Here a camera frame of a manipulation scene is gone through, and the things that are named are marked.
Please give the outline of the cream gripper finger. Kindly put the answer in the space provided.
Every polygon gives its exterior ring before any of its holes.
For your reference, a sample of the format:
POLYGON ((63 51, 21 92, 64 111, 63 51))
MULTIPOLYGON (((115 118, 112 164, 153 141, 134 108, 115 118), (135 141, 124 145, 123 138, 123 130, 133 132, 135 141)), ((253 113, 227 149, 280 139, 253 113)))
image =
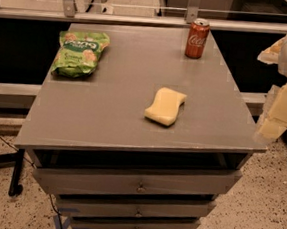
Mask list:
POLYGON ((279 52, 283 43, 283 38, 277 40, 274 44, 271 44, 266 50, 263 50, 258 54, 257 59, 264 64, 276 64, 279 59, 279 52))
POLYGON ((265 98, 255 137, 259 141, 274 142, 286 131, 287 84, 282 87, 273 85, 265 98))

